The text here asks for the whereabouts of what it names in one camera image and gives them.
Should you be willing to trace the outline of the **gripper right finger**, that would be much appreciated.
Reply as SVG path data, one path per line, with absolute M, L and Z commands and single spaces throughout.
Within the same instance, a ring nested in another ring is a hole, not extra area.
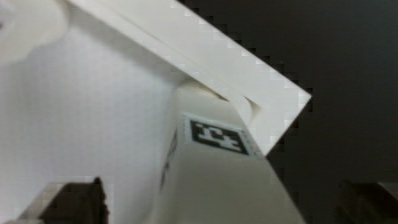
M 398 224 L 398 182 L 341 182 L 336 224 Z

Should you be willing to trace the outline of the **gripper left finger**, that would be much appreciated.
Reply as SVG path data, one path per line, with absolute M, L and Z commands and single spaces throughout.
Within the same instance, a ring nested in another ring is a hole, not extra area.
M 107 194 L 102 178 L 91 182 L 55 182 L 22 212 L 22 224 L 109 224 Z

